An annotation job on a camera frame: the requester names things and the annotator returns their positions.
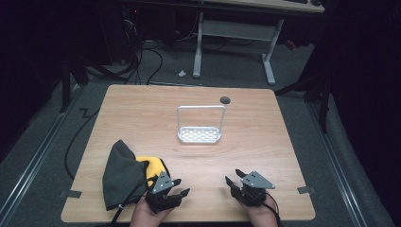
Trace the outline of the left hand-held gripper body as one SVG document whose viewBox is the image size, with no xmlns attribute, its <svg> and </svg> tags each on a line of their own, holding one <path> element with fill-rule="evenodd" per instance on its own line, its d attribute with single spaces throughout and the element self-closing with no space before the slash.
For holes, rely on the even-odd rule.
<svg viewBox="0 0 401 227">
<path fill-rule="evenodd" d="M 169 175 L 165 171 L 162 171 L 148 190 L 145 200 L 153 212 L 158 213 L 166 209 L 178 207 L 181 204 L 180 202 L 172 202 L 168 198 L 169 191 L 174 187 L 172 181 Z"/>
</svg>

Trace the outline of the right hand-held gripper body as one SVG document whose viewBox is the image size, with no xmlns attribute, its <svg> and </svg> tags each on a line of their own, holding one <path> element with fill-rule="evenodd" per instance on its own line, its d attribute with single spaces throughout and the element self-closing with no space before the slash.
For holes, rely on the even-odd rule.
<svg viewBox="0 0 401 227">
<path fill-rule="evenodd" d="M 266 199 L 267 189 L 274 189 L 275 185 L 257 171 L 252 171 L 246 177 L 240 178 L 242 186 L 234 186 L 231 190 L 233 198 L 247 206 L 260 206 Z"/>
</svg>

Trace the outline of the dark grey and yellow cloth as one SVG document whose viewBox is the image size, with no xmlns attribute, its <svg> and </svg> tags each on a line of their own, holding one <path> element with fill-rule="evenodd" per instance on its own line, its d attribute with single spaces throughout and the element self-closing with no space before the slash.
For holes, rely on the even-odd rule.
<svg viewBox="0 0 401 227">
<path fill-rule="evenodd" d="M 129 198 L 127 204 L 139 202 L 139 197 L 151 186 L 145 180 L 159 176 L 162 171 L 169 175 L 162 159 L 135 156 L 122 140 L 115 142 L 102 177 L 106 210 L 117 208 L 126 198 Z"/>
</svg>

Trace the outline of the person's right hand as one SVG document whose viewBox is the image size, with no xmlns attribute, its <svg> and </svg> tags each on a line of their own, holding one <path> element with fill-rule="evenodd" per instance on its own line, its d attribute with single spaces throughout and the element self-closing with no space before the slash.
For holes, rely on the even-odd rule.
<svg viewBox="0 0 401 227">
<path fill-rule="evenodd" d="M 270 194 L 267 195 L 264 204 L 261 206 L 251 207 L 243 204 L 242 202 L 240 205 L 249 216 L 253 227 L 279 227 L 276 218 L 276 202 Z"/>
</svg>

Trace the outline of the person's left hand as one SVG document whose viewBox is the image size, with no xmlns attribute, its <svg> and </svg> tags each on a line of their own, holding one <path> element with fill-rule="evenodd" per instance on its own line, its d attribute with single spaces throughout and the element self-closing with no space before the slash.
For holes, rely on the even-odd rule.
<svg viewBox="0 0 401 227">
<path fill-rule="evenodd" d="M 142 198 L 135 206 L 130 227 L 159 227 L 162 221 L 173 211 L 172 208 L 155 213 L 149 204 Z"/>
</svg>

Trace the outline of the white metal rack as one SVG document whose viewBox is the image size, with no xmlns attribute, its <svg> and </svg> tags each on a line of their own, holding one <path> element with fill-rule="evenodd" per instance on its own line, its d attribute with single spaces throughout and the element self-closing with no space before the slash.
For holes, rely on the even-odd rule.
<svg viewBox="0 0 401 227">
<path fill-rule="evenodd" d="M 177 108 L 178 138 L 184 144 L 216 144 L 222 135 L 226 108 L 186 105 Z"/>
</svg>

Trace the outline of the black stand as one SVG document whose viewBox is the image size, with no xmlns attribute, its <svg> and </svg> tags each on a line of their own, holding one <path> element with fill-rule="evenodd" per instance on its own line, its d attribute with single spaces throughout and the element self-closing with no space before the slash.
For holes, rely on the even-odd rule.
<svg viewBox="0 0 401 227">
<path fill-rule="evenodd" d="M 275 91 L 277 96 L 282 96 L 290 91 L 305 91 L 304 100 L 307 103 L 320 102 L 318 122 L 321 130 L 327 133 L 326 117 L 329 111 L 329 96 L 332 76 L 330 74 L 317 74 L 307 79 L 299 79 L 282 89 Z"/>
<path fill-rule="evenodd" d="M 87 76 L 86 69 L 82 61 L 82 57 L 73 52 L 68 52 L 65 56 L 65 60 L 62 62 L 62 76 L 61 76 L 62 113 L 66 112 L 71 101 L 70 78 L 74 78 L 76 83 L 79 85 L 86 85 L 89 82 L 89 78 Z"/>
</svg>

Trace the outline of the metal floor rail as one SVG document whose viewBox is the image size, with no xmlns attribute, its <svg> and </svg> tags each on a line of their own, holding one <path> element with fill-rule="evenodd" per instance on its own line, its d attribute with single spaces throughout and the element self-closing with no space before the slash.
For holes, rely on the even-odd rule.
<svg viewBox="0 0 401 227">
<path fill-rule="evenodd" d="M 10 154 L 0 164 L 0 225 L 6 226 L 13 216 L 49 153 L 71 105 L 84 89 L 84 85 L 74 85 L 72 100 L 63 109 L 59 86 L 52 98 L 34 115 Z"/>
<path fill-rule="evenodd" d="M 357 202 L 354 190 L 352 189 L 349 181 L 340 166 L 340 161 L 337 157 L 337 154 L 334 150 L 334 147 L 329 139 L 329 136 L 323 131 L 320 122 L 319 122 L 319 113 L 314 104 L 306 104 L 306 108 L 316 126 L 319 135 L 323 141 L 325 154 L 328 159 L 328 163 L 330 168 L 332 169 L 332 174 L 335 178 L 337 186 L 339 188 L 342 200 L 347 208 L 348 214 L 350 215 L 351 220 L 354 223 L 355 227 L 368 227 L 366 219 L 363 215 L 363 212 L 360 209 L 360 206 Z"/>
</svg>

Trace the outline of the white frame desk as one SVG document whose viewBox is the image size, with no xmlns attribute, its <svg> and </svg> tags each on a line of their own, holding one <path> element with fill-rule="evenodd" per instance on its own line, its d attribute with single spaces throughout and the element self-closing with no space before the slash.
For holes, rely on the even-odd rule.
<svg viewBox="0 0 401 227">
<path fill-rule="evenodd" d="M 200 5 L 202 7 L 213 5 L 222 7 L 250 7 L 252 9 L 270 9 L 273 12 L 300 12 L 312 15 L 315 13 L 324 13 L 322 4 L 315 3 L 315 0 L 200 0 Z M 201 76 L 202 38 L 204 36 L 214 36 L 268 42 L 270 46 L 267 52 L 261 55 L 261 60 L 264 65 L 268 84 L 274 85 L 275 78 L 271 69 L 270 58 L 279 38 L 283 23 L 283 16 L 280 16 L 274 24 L 266 26 L 261 23 L 229 22 L 227 19 L 204 19 L 203 13 L 200 12 L 193 77 L 197 79 Z"/>
</svg>

